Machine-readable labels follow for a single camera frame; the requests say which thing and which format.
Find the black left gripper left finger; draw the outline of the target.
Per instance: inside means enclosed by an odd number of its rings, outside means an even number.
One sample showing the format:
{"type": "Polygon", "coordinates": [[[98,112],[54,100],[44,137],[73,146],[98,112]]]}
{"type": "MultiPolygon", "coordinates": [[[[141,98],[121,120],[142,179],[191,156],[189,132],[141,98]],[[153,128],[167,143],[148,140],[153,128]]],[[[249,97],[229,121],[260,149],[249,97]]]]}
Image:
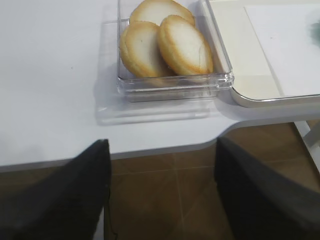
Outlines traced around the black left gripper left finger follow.
{"type": "Polygon", "coordinates": [[[109,142],[100,139],[50,176],[0,202],[2,240],[106,240],[109,142]]]}

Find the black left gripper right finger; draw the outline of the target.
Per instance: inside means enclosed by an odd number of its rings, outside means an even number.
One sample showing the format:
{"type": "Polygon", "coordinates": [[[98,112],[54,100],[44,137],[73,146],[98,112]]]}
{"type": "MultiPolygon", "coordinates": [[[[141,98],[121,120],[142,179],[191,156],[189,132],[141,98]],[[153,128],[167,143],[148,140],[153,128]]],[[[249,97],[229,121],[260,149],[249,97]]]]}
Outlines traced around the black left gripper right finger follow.
{"type": "Polygon", "coordinates": [[[214,179],[236,240],[320,238],[320,194],[272,170],[228,138],[216,142],[214,179]]]}

